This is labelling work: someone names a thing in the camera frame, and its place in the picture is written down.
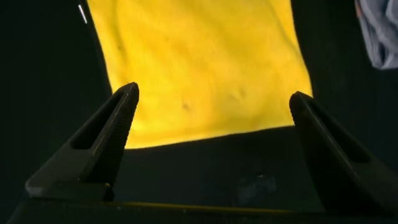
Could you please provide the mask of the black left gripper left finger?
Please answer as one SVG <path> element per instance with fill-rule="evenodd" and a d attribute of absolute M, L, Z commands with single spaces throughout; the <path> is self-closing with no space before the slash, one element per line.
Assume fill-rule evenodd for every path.
<path fill-rule="evenodd" d="M 119 88 L 25 183 L 32 198 L 112 200 L 139 101 L 137 83 Z"/>

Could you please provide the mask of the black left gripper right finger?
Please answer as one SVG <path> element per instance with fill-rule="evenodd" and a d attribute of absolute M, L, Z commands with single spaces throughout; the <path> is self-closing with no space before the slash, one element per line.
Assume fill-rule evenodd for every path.
<path fill-rule="evenodd" d="M 397 175 L 311 96 L 294 93 L 290 112 L 313 183 L 326 211 L 397 214 Z"/>

